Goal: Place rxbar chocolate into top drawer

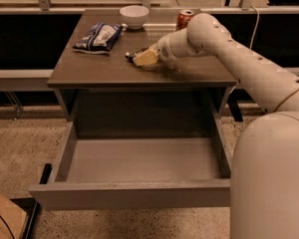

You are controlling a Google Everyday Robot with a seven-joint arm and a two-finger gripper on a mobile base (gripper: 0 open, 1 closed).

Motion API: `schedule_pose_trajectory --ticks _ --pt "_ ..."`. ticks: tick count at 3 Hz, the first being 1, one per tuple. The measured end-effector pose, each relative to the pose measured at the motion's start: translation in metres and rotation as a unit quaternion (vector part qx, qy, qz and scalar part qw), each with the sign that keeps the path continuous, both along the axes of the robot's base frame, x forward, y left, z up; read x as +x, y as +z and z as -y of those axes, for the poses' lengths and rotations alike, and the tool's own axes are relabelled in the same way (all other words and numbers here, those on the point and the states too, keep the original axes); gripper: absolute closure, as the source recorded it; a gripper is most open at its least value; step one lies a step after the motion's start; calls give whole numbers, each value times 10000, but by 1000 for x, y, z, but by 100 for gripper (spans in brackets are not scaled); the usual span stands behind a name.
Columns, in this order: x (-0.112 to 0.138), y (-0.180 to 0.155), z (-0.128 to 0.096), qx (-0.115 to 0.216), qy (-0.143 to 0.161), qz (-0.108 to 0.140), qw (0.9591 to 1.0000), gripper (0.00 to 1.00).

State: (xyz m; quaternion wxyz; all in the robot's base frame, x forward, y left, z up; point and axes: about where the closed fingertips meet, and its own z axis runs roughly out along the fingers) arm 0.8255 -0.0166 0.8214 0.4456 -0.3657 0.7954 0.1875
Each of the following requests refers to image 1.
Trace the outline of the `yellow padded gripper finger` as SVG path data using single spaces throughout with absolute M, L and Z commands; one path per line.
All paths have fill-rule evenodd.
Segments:
M 136 52 L 133 63 L 137 67 L 155 64 L 158 61 L 158 53 L 153 49 L 145 49 Z

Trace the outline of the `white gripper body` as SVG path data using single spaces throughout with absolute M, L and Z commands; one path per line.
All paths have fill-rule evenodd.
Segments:
M 161 37 L 150 48 L 155 51 L 160 61 L 170 63 L 180 58 L 189 57 L 193 48 L 187 40 L 185 29 Z

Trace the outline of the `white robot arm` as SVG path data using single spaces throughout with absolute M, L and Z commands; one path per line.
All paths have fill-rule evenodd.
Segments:
M 236 42 L 213 16 L 137 53 L 136 66 L 216 57 L 264 112 L 239 137 L 231 164 L 230 239 L 299 239 L 299 77 Z

